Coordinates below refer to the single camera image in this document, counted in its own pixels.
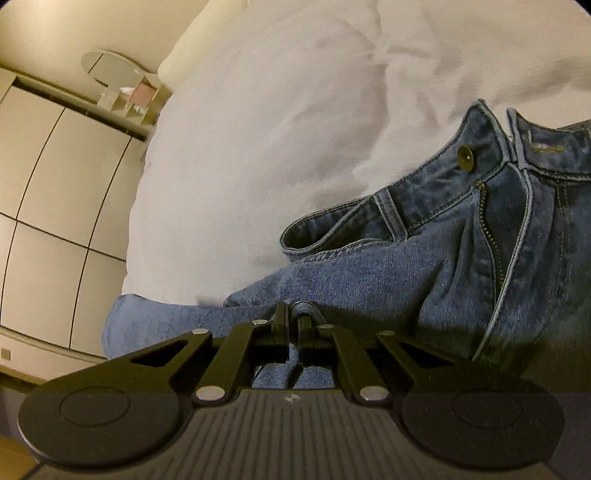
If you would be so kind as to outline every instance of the ribbed surface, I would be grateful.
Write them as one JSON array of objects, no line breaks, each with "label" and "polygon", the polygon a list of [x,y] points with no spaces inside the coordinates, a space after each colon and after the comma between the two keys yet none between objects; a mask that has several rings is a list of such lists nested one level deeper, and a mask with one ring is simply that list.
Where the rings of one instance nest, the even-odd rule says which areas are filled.
[{"label": "ribbed surface", "polygon": [[228,406],[203,408],[169,450],[143,465],[92,476],[44,466],[30,480],[557,480],[541,465],[455,469],[414,447],[381,409],[338,391],[297,395],[250,390]]}]

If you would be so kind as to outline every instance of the belt loop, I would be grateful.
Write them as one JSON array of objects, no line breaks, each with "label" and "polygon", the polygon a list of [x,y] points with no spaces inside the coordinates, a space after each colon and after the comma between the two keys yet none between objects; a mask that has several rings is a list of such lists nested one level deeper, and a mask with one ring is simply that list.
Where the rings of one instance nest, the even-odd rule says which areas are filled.
[{"label": "belt loop", "polygon": [[374,200],[376,205],[378,205],[379,211],[382,214],[382,218],[384,219],[388,230],[390,230],[390,233],[392,234],[392,238],[397,241],[407,240],[408,232],[400,218],[396,205],[394,205],[388,187],[375,193]]}]

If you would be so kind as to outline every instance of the round pad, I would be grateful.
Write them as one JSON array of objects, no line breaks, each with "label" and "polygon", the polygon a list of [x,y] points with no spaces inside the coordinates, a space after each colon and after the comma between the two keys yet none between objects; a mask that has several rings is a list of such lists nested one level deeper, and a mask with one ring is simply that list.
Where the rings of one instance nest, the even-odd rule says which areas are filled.
[{"label": "round pad", "polygon": [[402,420],[410,435],[433,455],[464,468],[514,469],[548,461],[564,426],[556,399],[529,382],[496,373],[476,378],[471,370],[431,370],[421,391],[407,395]]},{"label": "round pad", "polygon": [[74,393],[40,387],[18,413],[23,438],[35,454],[71,468],[109,468],[142,458],[172,438],[179,422],[172,391],[124,394],[111,387]]}]

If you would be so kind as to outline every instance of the white cabinet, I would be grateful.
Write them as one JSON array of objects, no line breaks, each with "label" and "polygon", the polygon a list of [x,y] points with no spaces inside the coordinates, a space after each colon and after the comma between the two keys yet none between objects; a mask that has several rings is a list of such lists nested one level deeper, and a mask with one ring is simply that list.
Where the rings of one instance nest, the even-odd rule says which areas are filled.
[{"label": "white cabinet", "polygon": [[130,137],[66,109],[27,187],[18,220],[88,247]]},{"label": "white cabinet", "polygon": [[[0,69],[0,347],[17,353],[0,368],[49,379],[102,356],[144,143],[15,78]],[[30,357],[40,348],[63,352],[55,372]]]},{"label": "white cabinet", "polygon": [[17,217],[35,163],[64,108],[11,87],[0,103],[0,213]]},{"label": "white cabinet", "polygon": [[19,223],[14,235],[0,325],[68,348],[86,250]]}]

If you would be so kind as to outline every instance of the small box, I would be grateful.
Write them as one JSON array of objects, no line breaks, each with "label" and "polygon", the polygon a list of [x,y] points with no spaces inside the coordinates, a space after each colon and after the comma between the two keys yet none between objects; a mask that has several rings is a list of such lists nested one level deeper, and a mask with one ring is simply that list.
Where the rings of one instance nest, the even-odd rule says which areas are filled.
[{"label": "small box", "polygon": [[141,82],[131,94],[130,103],[139,107],[148,108],[152,98],[156,94],[156,89],[148,83]]},{"label": "small box", "polygon": [[104,108],[105,110],[113,111],[123,108],[125,106],[125,101],[121,97],[120,93],[105,90],[100,94],[100,99],[97,103],[97,106]]}]

